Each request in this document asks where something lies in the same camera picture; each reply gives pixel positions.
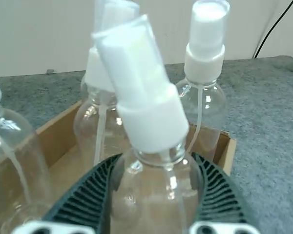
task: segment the gray carpet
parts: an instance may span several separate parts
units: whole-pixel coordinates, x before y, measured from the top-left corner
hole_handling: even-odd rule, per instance
[[[183,65],[168,65],[173,82]],[[0,78],[2,104],[42,126],[80,99],[84,72]],[[228,99],[224,129],[238,146],[232,179],[263,234],[293,234],[293,58],[226,61],[219,79]]]

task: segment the spray bottle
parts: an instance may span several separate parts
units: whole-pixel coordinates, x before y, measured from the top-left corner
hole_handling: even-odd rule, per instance
[[[41,218],[51,207],[51,195],[50,174],[35,130],[21,115],[0,105],[0,234]]]
[[[138,16],[139,5],[126,0],[97,1],[96,32]],[[88,170],[109,156],[130,147],[122,119],[116,111],[116,97],[110,78],[94,45],[89,51],[85,74],[88,98],[78,110],[74,132]]]
[[[132,149],[110,178],[111,234],[182,233],[194,221],[202,179],[185,151],[189,125],[147,16],[94,35]]]
[[[217,84],[224,61],[224,36],[230,5],[226,0],[199,0],[192,8],[186,48],[186,77],[176,84],[190,124],[196,125],[188,152],[213,160],[225,119],[226,97]]]

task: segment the cardboard box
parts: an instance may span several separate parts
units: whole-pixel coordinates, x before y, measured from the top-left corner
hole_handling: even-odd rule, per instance
[[[80,105],[81,102],[74,104],[37,130],[46,163],[56,185],[53,202],[56,202],[86,173],[76,147],[73,131],[74,117]],[[187,145],[194,131],[195,126],[191,126]],[[228,175],[231,172],[235,148],[236,140],[231,139],[228,133],[222,132],[218,140],[214,162],[223,168]],[[200,144],[195,144],[193,149],[195,152],[200,152]],[[9,160],[0,163],[0,170],[3,170],[2,179],[18,179],[16,175],[11,175],[11,165],[7,161]],[[5,210],[7,206],[8,204],[1,202],[0,211]]]

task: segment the white wall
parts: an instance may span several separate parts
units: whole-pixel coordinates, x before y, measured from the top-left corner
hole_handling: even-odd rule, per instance
[[[251,58],[277,0],[229,0],[226,59]],[[149,13],[164,62],[181,63],[193,0],[137,0]],[[290,0],[280,0],[270,26]],[[84,70],[93,0],[0,0],[0,76]],[[293,56],[293,7],[260,56]]]

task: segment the black cable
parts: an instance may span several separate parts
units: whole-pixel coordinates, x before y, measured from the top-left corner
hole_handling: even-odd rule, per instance
[[[282,18],[285,16],[285,14],[288,12],[288,10],[291,8],[292,5],[293,5],[293,0],[290,2],[290,4],[288,5],[287,9],[285,9],[285,11],[282,13],[282,15],[276,21],[276,23],[274,23],[274,25],[272,26],[272,28],[269,30],[269,32],[265,36],[263,42],[260,44],[260,47],[258,48],[258,50],[257,50],[254,58],[257,58],[258,57],[258,54],[261,51],[262,47],[264,46],[264,44],[265,44],[267,38],[269,37],[270,33],[272,33],[272,31],[274,30],[274,28],[279,24],[279,22],[282,20]]]

